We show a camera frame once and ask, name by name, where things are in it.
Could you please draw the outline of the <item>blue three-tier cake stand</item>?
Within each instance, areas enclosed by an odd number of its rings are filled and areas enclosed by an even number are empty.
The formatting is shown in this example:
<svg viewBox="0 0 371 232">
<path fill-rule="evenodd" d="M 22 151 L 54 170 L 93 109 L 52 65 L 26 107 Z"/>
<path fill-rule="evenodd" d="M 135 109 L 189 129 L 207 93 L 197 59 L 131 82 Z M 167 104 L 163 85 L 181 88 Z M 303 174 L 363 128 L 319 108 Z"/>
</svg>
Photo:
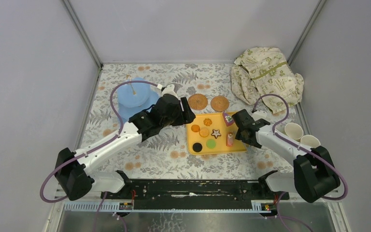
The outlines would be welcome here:
<svg viewBox="0 0 371 232">
<path fill-rule="evenodd" d="M 151 84 L 129 83 L 117 89 L 118 113 L 123 122 L 134 114 L 155 104 L 159 94 L 151 89 Z"/>
</svg>

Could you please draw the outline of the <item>woven rattan coaster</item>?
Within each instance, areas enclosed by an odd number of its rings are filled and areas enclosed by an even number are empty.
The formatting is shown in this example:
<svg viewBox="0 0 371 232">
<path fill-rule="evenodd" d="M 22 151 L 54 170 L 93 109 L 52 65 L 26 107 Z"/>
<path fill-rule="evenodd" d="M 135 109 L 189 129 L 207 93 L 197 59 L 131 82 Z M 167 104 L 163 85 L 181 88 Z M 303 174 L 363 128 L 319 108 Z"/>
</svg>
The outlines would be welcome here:
<svg viewBox="0 0 371 232">
<path fill-rule="evenodd" d="M 208 99 L 203 94 L 193 94 L 188 98 L 188 104 L 193 110 L 203 110 L 208 105 Z"/>
<path fill-rule="evenodd" d="M 228 109 L 229 101 L 224 96 L 216 96 L 211 100 L 210 105 L 216 112 L 223 112 Z"/>
</svg>

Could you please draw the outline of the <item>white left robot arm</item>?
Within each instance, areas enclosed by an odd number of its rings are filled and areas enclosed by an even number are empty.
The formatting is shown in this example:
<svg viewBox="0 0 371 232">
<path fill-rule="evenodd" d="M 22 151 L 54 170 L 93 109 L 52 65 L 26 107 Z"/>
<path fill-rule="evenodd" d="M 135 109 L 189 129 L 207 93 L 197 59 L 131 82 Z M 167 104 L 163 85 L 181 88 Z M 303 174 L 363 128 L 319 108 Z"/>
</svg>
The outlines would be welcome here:
<svg viewBox="0 0 371 232">
<path fill-rule="evenodd" d="M 112 192 L 120 199 L 126 198 L 131 187 L 123 177 L 116 173 L 101 174 L 97 169 L 112 155 L 158 135 L 163 128 L 190 124 L 195 118 L 186 97 L 178 99 L 174 95 L 164 94 L 156 104 L 130 117 L 121 132 L 109 134 L 76 151 L 70 151 L 69 148 L 61 150 L 54 176 L 66 198 L 71 201 L 84 197 L 93 188 Z"/>
</svg>

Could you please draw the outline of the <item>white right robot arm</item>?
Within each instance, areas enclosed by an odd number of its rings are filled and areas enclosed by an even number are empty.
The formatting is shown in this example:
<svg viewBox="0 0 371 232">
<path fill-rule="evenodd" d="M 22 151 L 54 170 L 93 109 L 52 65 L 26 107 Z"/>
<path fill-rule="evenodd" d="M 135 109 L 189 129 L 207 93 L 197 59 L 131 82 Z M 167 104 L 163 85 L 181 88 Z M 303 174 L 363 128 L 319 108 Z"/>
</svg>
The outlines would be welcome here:
<svg viewBox="0 0 371 232">
<path fill-rule="evenodd" d="M 255 120 L 246 110 L 236 112 L 232 118 L 238 128 L 236 140 L 256 148 L 268 148 L 293 167 L 289 173 L 271 171 L 261 176 L 257 187 L 260 197 L 270 199 L 277 192 L 292 192 L 313 203 L 341 185 L 326 148 L 301 145 L 277 132 L 267 120 Z"/>
</svg>

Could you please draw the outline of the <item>yellow serving tray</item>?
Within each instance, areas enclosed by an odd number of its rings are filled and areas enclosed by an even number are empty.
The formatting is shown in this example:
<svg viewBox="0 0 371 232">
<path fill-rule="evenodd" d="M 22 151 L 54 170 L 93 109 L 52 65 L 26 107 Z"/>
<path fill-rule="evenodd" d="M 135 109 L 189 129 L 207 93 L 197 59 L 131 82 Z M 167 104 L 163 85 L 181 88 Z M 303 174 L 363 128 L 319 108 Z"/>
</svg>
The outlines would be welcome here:
<svg viewBox="0 0 371 232">
<path fill-rule="evenodd" d="M 223 113 L 199 114 L 186 125 L 187 148 L 195 156 L 245 152 L 246 145 L 235 139 L 238 128 L 226 122 Z"/>
</svg>

